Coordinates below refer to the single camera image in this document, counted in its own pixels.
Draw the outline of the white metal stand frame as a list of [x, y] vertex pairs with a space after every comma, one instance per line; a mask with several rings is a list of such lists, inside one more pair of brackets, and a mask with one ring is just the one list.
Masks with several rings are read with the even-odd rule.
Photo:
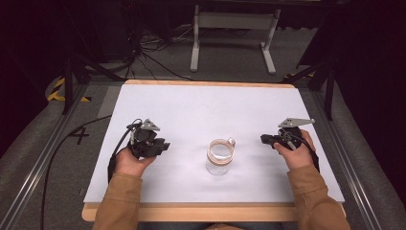
[[270, 46], [280, 19], [280, 10], [270, 14], [234, 13], [234, 12], [205, 12], [200, 7], [194, 7], [193, 16], [193, 45], [190, 70], [198, 70], [200, 41], [199, 30], [205, 29], [240, 29], [263, 30], [268, 32], [267, 38], [260, 44], [262, 55], [268, 73], [274, 75], [276, 67], [271, 57]]

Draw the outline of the black tripod stand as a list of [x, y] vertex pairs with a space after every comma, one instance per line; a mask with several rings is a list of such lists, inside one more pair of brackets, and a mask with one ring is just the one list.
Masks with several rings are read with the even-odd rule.
[[334, 91], [334, 73], [332, 69], [332, 63], [330, 61], [321, 61], [305, 68], [303, 71], [300, 71], [296, 74], [288, 74], [283, 78], [282, 83], [292, 84], [293, 82], [298, 81], [310, 74], [313, 75], [313, 77], [307, 84], [307, 87], [310, 91], [319, 91], [324, 83], [327, 84], [324, 99], [324, 111], [327, 115], [327, 118], [331, 121], [332, 98]]
[[62, 112], [63, 115], [67, 114], [73, 107], [73, 79], [77, 79], [79, 84], [87, 84], [91, 80], [89, 71], [86, 69], [87, 66], [90, 66], [95, 72], [102, 74], [113, 81], [124, 81], [123, 78], [117, 76], [111, 70], [102, 67], [100, 64], [87, 57], [75, 53], [69, 54], [65, 61], [63, 74], [63, 77], [65, 79], [65, 103]]

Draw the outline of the white table mat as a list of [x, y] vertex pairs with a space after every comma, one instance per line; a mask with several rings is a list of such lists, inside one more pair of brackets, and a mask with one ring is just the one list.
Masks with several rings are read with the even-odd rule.
[[[107, 165], [124, 132], [136, 119], [160, 129], [169, 149], [143, 175], [144, 203], [290, 203], [293, 200], [283, 158], [260, 140], [287, 118], [307, 118], [296, 88], [125, 84], [101, 145], [85, 202], [102, 200]], [[236, 141], [230, 169], [206, 169], [209, 144]]]

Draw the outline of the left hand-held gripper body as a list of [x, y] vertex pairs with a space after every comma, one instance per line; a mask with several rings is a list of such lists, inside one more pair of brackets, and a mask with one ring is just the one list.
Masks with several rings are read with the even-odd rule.
[[132, 154], [139, 159], [149, 158], [149, 151], [151, 149], [159, 149], [155, 144], [157, 138], [157, 131], [160, 128], [151, 122], [150, 119], [144, 121], [137, 119], [127, 127], [130, 131], [130, 138], [127, 146]]

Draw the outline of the person's left hand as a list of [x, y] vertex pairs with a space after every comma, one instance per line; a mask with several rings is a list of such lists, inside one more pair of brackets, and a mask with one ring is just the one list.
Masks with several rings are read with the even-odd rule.
[[137, 159], [130, 149], [121, 149], [116, 156], [115, 172], [141, 178], [147, 167], [151, 165], [154, 160], [155, 157]]

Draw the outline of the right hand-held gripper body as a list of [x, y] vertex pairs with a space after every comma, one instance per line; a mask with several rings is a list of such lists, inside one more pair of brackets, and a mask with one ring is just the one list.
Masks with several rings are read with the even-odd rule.
[[314, 124], [314, 119], [286, 118], [279, 124], [278, 134], [281, 136], [281, 144], [290, 150], [296, 150], [301, 144], [307, 145], [302, 137], [300, 126]]

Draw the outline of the black tape floor mark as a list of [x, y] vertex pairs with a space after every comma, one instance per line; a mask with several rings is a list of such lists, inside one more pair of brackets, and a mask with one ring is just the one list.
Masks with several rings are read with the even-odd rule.
[[89, 136], [89, 133], [86, 132], [86, 127], [85, 127], [85, 126], [79, 127], [78, 129], [73, 130], [73, 131], [69, 134], [69, 137], [72, 137], [72, 138], [76, 138], [76, 139], [77, 139], [77, 144], [78, 144], [78, 145], [80, 145], [81, 142], [82, 142], [82, 140], [83, 140], [85, 137], [88, 137], [88, 136]]

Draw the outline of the yellow black hazard tape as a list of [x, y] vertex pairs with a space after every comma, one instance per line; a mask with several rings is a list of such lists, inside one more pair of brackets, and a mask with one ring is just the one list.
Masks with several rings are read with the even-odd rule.
[[61, 87], [63, 86], [63, 84], [65, 83], [65, 78], [60, 77], [53, 90], [51, 91], [50, 95], [47, 97], [48, 101], [60, 101], [60, 102], [64, 102], [65, 101], [65, 97], [61, 96], [59, 94], [59, 90], [61, 89]]

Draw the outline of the person's right hand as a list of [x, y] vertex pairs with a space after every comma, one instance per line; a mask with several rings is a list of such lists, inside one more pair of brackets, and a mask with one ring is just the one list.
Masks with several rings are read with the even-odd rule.
[[283, 157], [290, 171], [314, 165], [310, 150], [305, 144], [301, 144], [295, 150], [290, 150], [280, 145], [277, 145], [275, 149]]

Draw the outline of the clear glass cup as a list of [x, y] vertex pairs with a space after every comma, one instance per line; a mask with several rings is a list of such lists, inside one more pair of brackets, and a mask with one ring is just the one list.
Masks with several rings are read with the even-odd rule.
[[235, 144], [229, 140], [214, 140], [207, 150], [206, 169], [213, 175], [228, 172], [234, 159]]

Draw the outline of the aluminium floor rail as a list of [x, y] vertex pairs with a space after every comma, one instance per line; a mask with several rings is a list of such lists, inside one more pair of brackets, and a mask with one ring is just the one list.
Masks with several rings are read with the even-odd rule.
[[350, 160], [343, 140], [339, 136], [335, 124], [327, 118], [322, 96], [318, 92], [311, 92], [310, 96], [315, 104], [314, 113], [317, 116], [315, 128], [327, 152], [328, 162], [333, 167], [334, 175], [338, 178], [340, 189], [346, 199], [345, 211], [349, 214], [350, 206], [353, 206], [361, 216], [366, 227], [365, 230], [382, 230], [365, 186]]
[[53, 152], [88, 86], [79, 85], [66, 114], [52, 102], [23, 130], [0, 160], [0, 230], [13, 230], [46, 172]]

